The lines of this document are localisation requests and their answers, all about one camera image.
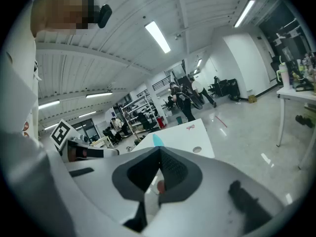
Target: white tabletop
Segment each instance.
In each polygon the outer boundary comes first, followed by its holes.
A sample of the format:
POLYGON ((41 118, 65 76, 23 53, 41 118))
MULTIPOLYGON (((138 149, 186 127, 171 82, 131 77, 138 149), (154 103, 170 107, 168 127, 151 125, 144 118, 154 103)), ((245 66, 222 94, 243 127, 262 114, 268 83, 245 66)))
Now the white tabletop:
POLYGON ((294 88, 291 88, 291 89, 281 88, 276 93, 280 94, 280 96, 285 96, 288 98, 295 98, 297 100, 298 98, 301 98, 302 101, 306 100, 307 102, 316 102, 316 96, 314 95, 314 91, 296 92, 294 88))
POLYGON ((185 124, 149 133, 134 148, 134 151, 153 147, 153 134, 156 134, 162 140, 165 147, 176 148, 191 153, 193 153, 193 148, 201 147, 201 151, 196 153, 197 155, 215 158, 212 145, 200 118, 185 124), (194 125, 194 128, 187 129, 187 127, 192 125, 194 125))

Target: round sticker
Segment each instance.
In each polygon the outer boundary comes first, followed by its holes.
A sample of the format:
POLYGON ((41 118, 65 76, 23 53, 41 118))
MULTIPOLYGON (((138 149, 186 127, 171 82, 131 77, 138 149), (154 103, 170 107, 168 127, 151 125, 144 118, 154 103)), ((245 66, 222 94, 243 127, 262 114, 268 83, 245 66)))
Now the round sticker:
POLYGON ((26 121, 26 122, 24 123, 23 131, 26 131, 27 129, 29 129, 29 127, 30 127, 30 125, 29 125, 29 123, 26 121))

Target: tube light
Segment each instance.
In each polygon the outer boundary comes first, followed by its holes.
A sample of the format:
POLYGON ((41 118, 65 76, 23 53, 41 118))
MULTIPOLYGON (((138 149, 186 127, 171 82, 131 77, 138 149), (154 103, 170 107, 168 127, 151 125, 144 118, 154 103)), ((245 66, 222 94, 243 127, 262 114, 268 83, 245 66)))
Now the tube light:
POLYGON ((86 98, 109 96, 109 95, 112 95, 112 94, 113 94, 113 92, 99 93, 99 94, 91 94, 91 95, 86 95, 86 98))
POLYGON ((154 37, 164 53, 168 53, 171 50, 155 21, 146 25, 145 28, 154 37))
POLYGON ((46 128, 44 128, 44 130, 49 130, 49 129, 51 129, 51 128, 57 126, 57 125, 58 125, 58 123, 57 123, 57 124, 54 124, 54 125, 51 125, 51 126, 49 126, 49 127, 46 127, 46 128))
POLYGON ((296 20, 296 18, 294 18, 294 20, 292 22, 288 23, 286 26, 283 26, 283 28, 287 27, 289 24, 292 24, 295 20, 296 20))
POLYGON ((198 60, 197 67, 199 67, 199 65, 201 64, 201 61, 202 61, 202 59, 198 60))
POLYGON ((39 106, 39 110, 44 109, 44 108, 49 107, 49 106, 58 105, 58 104, 60 104, 59 100, 56 100, 54 102, 50 102, 50 103, 47 103, 47 104, 43 104, 43 105, 39 106))
POLYGON ((248 4, 246 6, 246 8, 243 10, 241 16, 238 18, 237 23, 234 25, 234 27, 238 27, 241 22, 243 21, 243 19, 245 18, 245 16, 248 14, 248 12, 250 11, 251 7, 253 6, 253 4, 255 3, 255 0, 249 0, 248 4))
POLYGON ((83 115, 79 116, 79 118, 87 116, 87 115, 90 115, 90 114, 94 114, 94 113, 96 113, 96 111, 95 112, 91 112, 91 113, 87 113, 87 114, 83 114, 83 115))

